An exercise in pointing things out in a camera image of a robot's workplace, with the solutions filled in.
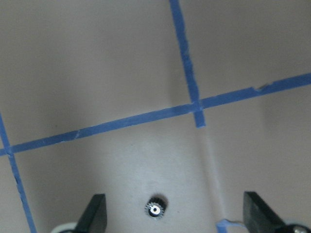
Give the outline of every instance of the blue tape line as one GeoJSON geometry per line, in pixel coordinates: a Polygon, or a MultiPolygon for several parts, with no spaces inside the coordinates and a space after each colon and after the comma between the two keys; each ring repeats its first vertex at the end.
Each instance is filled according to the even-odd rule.
{"type": "Polygon", "coordinates": [[[10,161],[12,173],[13,173],[14,178],[16,180],[16,186],[17,186],[17,189],[18,189],[18,192],[19,192],[19,196],[20,196],[23,208],[24,208],[24,212],[25,212],[25,216],[26,216],[26,219],[27,219],[27,222],[28,222],[28,226],[29,226],[30,232],[31,233],[36,233],[37,231],[36,231],[36,228],[35,228],[34,219],[33,219],[33,216],[31,214],[31,211],[30,211],[30,208],[29,208],[29,205],[28,205],[26,193],[25,193],[25,190],[24,190],[24,187],[23,187],[23,183],[22,183],[21,178],[20,178],[19,170],[18,170],[17,163],[16,163],[16,160],[15,160],[15,156],[14,156],[14,154],[11,151],[10,142],[9,142],[8,136],[7,136],[6,131],[5,131],[5,127],[4,127],[4,123],[3,123],[3,120],[2,120],[1,114],[0,114],[0,136],[1,136],[1,139],[2,139],[2,143],[3,143],[4,149],[5,149],[6,153],[8,154],[8,158],[9,158],[9,161],[10,161]]]}
{"type": "Polygon", "coordinates": [[[237,222],[230,222],[227,219],[223,219],[216,223],[216,228],[218,233],[227,233],[227,227],[243,227],[244,225],[237,222]]]}
{"type": "Polygon", "coordinates": [[[179,6],[178,0],[170,0],[171,11],[173,16],[173,21],[176,30],[176,36],[179,43],[180,56],[184,66],[184,72],[186,76],[186,81],[188,85],[188,91],[190,95],[190,100],[192,103],[197,105],[197,110],[194,113],[194,119],[196,127],[201,128],[205,126],[203,108],[199,102],[199,88],[194,78],[192,61],[189,54],[189,46],[186,38],[186,28],[184,18],[179,6]]]}
{"type": "MultiPolygon", "coordinates": [[[[311,74],[304,74],[280,81],[276,81],[264,88],[254,89],[246,88],[243,90],[233,91],[222,95],[209,97],[201,100],[203,108],[215,107],[222,104],[232,103],[248,98],[263,96],[274,92],[284,91],[296,87],[301,87],[311,84],[311,74]]],[[[195,113],[197,106],[195,104],[179,105],[172,108],[144,113],[136,116],[131,116],[119,120],[106,122],[103,124],[87,127],[84,129],[63,133],[51,137],[46,137],[30,142],[25,142],[10,147],[13,153],[18,153],[26,150],[32,150],[40,147],[53,145],[56,143],[72,141],[78,138],[88,137],[91,135],[104,133],[107,131],[117,130],[129,126],[139,125],[155,120],[161,120],[170,117],[176,117],[183,114],[195,113]]],[[[0,156],[5,155],[5,149],[0,149],[0,156]]]]}
{"type": "Polygon", "coordinates": [[[136,116],[131,116],[119,120],[110,121],[107,123],[87,127],[84,129],[62,133],[52,137],[46,137],[39,140],[18,144],[11,147],[12,152],[18,153],[26,150],[32,150],[40,147],[45,147],[61,142],[72,141],[78,138],[88,137],[91,135],[104,133],[107,131],[117,130],[129,126],[139,125],[160,119],[176,117],[187,113],[194,112],[192,104],[179,105],[173,108],[166,108],[159,111],[144,113],[136,116]]]}
{"type": "Polygon", "coordinates": [[[202,99],[203,108],[215,107],[222,104],[232,103],[240,100],[246,100],[253,97],[264,96],[274,92],[284,91],[296,87],[301,87],[311,84],[311,73],[295,76],[292,78],[283,79],[265,85],[262,88],[255,89],[253,87],[225,93],[222,95],[208,97],[202,99]]]}

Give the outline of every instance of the gray floor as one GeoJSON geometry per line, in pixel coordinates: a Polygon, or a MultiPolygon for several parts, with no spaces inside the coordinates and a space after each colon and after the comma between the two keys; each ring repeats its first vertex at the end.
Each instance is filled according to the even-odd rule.
{"type": "MultiPolygon", "coordinates": [[[[201,97],[311,72],[311,3],[186,1],[201,97]]],[[[1,1],[0,110],[12,145],[189,102],[169,2],[1,1]]],[[[16,154],[37,230],[106,193],[107,233],[212,233],[256,190],[311,226],[311,86],[16,154]],[[161,221],[143,210],[155,193],[161,221]]],[[[28,232],[0,158],[0,232],[28,232]]]]}

